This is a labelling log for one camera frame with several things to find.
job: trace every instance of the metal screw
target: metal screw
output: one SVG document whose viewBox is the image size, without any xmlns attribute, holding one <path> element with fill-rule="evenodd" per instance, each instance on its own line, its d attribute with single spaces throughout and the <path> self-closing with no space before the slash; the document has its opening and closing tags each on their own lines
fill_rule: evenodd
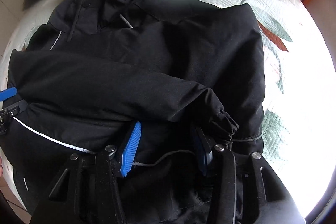
<svg viewBox="0 0 336 224">
<path fill-rule="evenodd" d="M 222 144 L 216 144 L 216 145 L 214 146 L 214 148 L 215 148 L 215 150 L 218 151 L 218 152 L 223 152 L 224 149 L 225 149 L 224 145 L 222 145 Z"/>
<path fill-rule="evenodd" d="M 76 153 L 71 154 L 70 159 L 71 160 L 77 160 L 78 159 L 78 154 L 76 154 Z"/>
<path fill-rule="evenodd" d="M 253 152 L 252 157 L 254 157 L 256 160 L 260 160 L 261 159 L 261 154 L 259 152 Z"/>
<path fill-rule="evenodd" d="M 105 147 L 105 150 L 106 150 L 107 152 L 115 152 L 116 149 L 117 149 L 117 148 L 116 148 L 113 144 L 110 144 L 110 145 L 108 145 L 107 147 Z"/>
</svg>

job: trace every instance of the black fabric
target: black fabric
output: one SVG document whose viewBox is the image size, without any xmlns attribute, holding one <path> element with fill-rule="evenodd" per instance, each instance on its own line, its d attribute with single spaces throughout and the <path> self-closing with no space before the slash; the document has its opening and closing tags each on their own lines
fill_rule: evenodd
<svg viewBox="0 0 336 224">
<path fill-rule="evenodd" d="M 65 0 L 25 52 L 12 52 L 8 86 L 18 95 L 4 106 L 21 98 L 29 104 L 16 116 L 21 122 L 84 149 L 114 143 L 136 119 L 142 123 L 136 162 L 192 149 L 191 121 L 229 149 L 263 150 L 263 44 L 248 4 Z M 31 212 L 75 152 L 15 120 L 0 145 L 33 184 L 31 191 L 18 187 Z M 205 222 L 212 182 L 190 154 L 133 167 L 119 185 L 129 223 Z"/>
</svg>

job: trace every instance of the reflective stripe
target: reflective stripe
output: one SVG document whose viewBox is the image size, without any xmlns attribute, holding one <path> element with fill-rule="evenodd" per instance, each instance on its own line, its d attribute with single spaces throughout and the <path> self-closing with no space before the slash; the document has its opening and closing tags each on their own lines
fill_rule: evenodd
<svg viewBox="0 0 336 224">
<path fill-rule="evenodd" d="M 25 182 L 25 186 L 26 186 L 26 189 L 27 189 L 27 191 L 28 191 L 28 186 L 27 186 L 27 183 L 26 183 L 26 179 L 23 178 L 23 181 Z"/>
<path fill-rule="evenodd" d="M 124 18 L 122 15 L 120 15 L 120 18 L 122 19 L 123 22 L 126 23 L 128 27 L 133 28 L 133 26 L 126 20 L 126 18 Z"/>
<path fill-rule="evenodd" d="M 54 44 L 52 45 L 52 47 L 50 48 L 50 50 L 52 50 L 52 49 L 53 49 L 53 47 L 55 46 L 55 44 L 56 44 L 57 40 L 59 39 L 59 37 L 60 37 L 61 33 L 62 33 L 62 31 L 61 31 L 61 32 L 59 32 L 59 35 L 58 35 L 58 37 L 56 38 L 56 41 L 54 42 Z"/>
<path fill-rule="evenodd" d="M 84 148 L 80 148 L 80 147 L 77 147 L 77 146 L 73 146 L 73 145 L 71 145 L 71 144 L 62 143 L 62 142 L 60 142 L 60 141 L 58 141 L 58 140 L 55 140 L 55 139 L 53 139 L 53 138 L 50 138 L 49 136 L 44 135 L 44 134 L 42 134 L 42 133 L 40 133 L 40 132 L 37 132 L 36 130 L 34 130 L 34 129 L 30 128 L 29 126 L 25 125 L 25 124 L 24 124 L 23 122 L 21 122 L 18 118 L 13 117 L 13 119 L 16 120 L 16 121 L 18 121 L 21 125 L 23 125 L 25 128 L 27 128 L 27 129 L 30 130 L 31 132 L 34 132 L 35 134 L 37 134 L 37 135 L 39 135 L 39 136 L 41 136 L 41 137 L 43 137 L 43 138 L 46 138 L 46 139 L 48 139 L 48 140 L 50 140 L 50 141 L 52 141 L 52 142 L 54 142 L 54 143 L 58 143 L 58 144 L 63 145 L 63 146 L 65 146 L 65 147 L 68 147 L 68 148 L 71 148 L 71 149 L 75 149 L 75 150 L 78 150 L 78 151 L 82 151 L 82 152 L 85 152 L 85 153 L 96 154 L 96 153 L 93 152 L 93 151 L 90 151 L 90 150 L 87 150 L 87 149 L 84 149 Z"/>
</svg>

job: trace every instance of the quilted bedspread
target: quilted bedspread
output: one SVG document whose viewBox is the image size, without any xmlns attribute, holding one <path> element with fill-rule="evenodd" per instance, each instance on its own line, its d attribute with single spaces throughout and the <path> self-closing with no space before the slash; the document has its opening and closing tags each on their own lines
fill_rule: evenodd
<svg viewBox="0 0 336 224">
<path fill-rule="evenodd" d="M 306 216 L 336 163 L 336 75 L 323 37 L 300 0 L 201 1 L 220 8 L 248 2 L 259 21 L 266 79 L 263 156 Z"/>
</svg>

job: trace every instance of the black bracket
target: black bracket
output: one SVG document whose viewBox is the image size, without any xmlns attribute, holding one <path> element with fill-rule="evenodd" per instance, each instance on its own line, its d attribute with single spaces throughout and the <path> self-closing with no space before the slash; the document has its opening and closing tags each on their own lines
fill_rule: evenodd
<svg viewBox="0 0 336 224">
<path fill-rule="evenodd" d="M 25 100 L 18 101 L 0 111 L 0 136 L 6 134 L 10 119 L 25 111 L 28 103 Z"/>
<path fill-rule="evenodd" d="M 207 224 L 235 223 L 237 174 L 243 178 L 243 223 L 305 224 L 290 193 L 259 152 L 244 156 L 221 144 L 213 145 L 213 140 L 194 125 L 191 135 L 200 171 L 215 174 Z M 209 162 L 210 151 L 213 160 Z"/>
<path fill-rule="evenodd" d="M 126 224 L 117 177 L 115 150 L 97 155 L 72 154 L 51 182 L 31 224 Z"/>
</svg>

